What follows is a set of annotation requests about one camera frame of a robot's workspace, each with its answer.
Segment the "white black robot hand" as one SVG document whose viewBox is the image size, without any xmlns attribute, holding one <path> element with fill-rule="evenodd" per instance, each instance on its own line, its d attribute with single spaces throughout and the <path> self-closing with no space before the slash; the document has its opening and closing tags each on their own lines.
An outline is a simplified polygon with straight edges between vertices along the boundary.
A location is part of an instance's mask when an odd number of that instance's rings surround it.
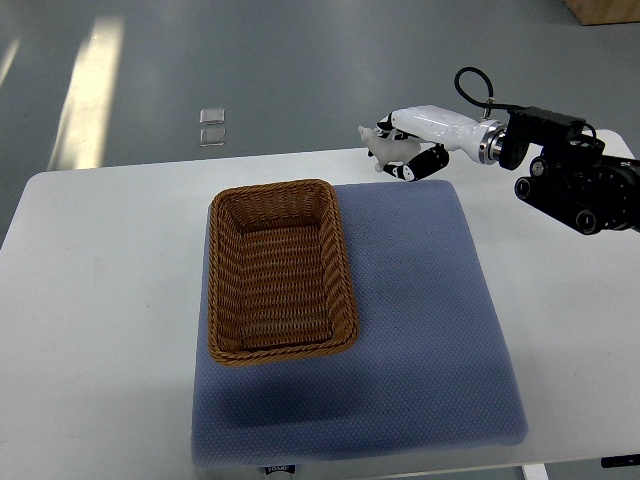
<svg viewBox="0 0 640 480">
<path fill-rule="evenodd" d="M 481 165 L 496 163 L 506 126 L 427 105 L 393 111 L 377 123 L 375 131 L 382 138 L 413 139 L 421 144 L 421 152 L 407 164 L 390 164 L 382 171 L 414 182 L 444 169 L 449 164 L 449 154 L 455 151 Z"/>
</svg>

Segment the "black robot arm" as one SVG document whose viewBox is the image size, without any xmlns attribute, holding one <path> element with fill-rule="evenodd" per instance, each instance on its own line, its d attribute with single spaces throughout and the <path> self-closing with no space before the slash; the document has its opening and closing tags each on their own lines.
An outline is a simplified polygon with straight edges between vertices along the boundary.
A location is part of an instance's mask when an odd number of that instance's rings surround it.
<svg viewBox="0 0 640 480">
<path fill-rule="evenodd" d="M 510 107 L 499 165 L 515 170 L 530 145 L 541 148 L 516 197 L 583 235 L 639 230 L 639 161 L 606 155 L 586 120 L 537 107 Z"/>
</svg>

